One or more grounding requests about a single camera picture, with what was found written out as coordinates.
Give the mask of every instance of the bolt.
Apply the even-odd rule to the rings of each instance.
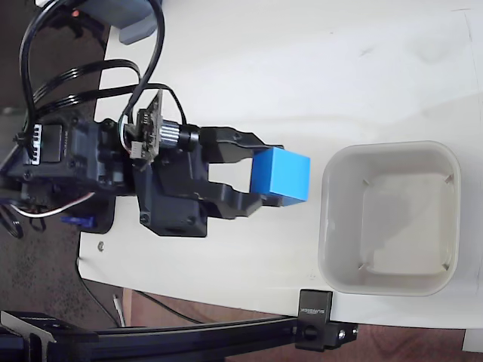
[[[142,213],[140,218],[139,218],[139,222],[143,225],[148,224],[149,223],[149,215],[147,213]]]

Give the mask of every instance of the white tabletop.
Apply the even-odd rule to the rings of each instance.
[[[462,169],[460,261],[430,297],[336,293],[334,320],[483,327],[483,5],[461,0],[165,0],[166,39],[153,81],[177,92],[188,121],[255,132],[312,159],[309,201],[248,219],[209,220],[208,237],[160,238],[118,198],[105,235],[82,234],[84,278],[229,307],[297,314],[301,288],[329,290],[318,270],[321,177],[339,149],[436,140]],[[130,46],[111,31],[106,58],[145,68],[155,37]],[[130,84],[104,72],[101,87]],[[153,97],[146,92],[138,106]],[[117,119],[127,97],[97,104]],[[165,97],[164,116],[179,120]],[[246,190],[250,163],[211,179]],[[104,251],[97,249],[104,242]]]

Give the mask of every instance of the black bracket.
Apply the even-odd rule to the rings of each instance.
[[[301,290],[295,348],[322,352],[355,341],[358,325],[331,321],[332,292]]]
[[[357,338],[357,324],[330,321],[331,301],[332,292],[301,290],[298,318],[97,332],[42,313],[2,311],[1,323],[7,329],[0,327],[0,359],[11,362],[214,362],[291,343],[299,349],[322,352]]]

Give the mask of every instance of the blue cube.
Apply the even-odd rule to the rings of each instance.
[[[309,198],[310,158],[273,147],[254,156],[250,192],[278,195],[283,205]]]

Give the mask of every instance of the white square container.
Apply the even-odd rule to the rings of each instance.
[[[351,146],[322,179],[318,263],[343,293],[428,296],[457,265],[460,165],[432,141]]]

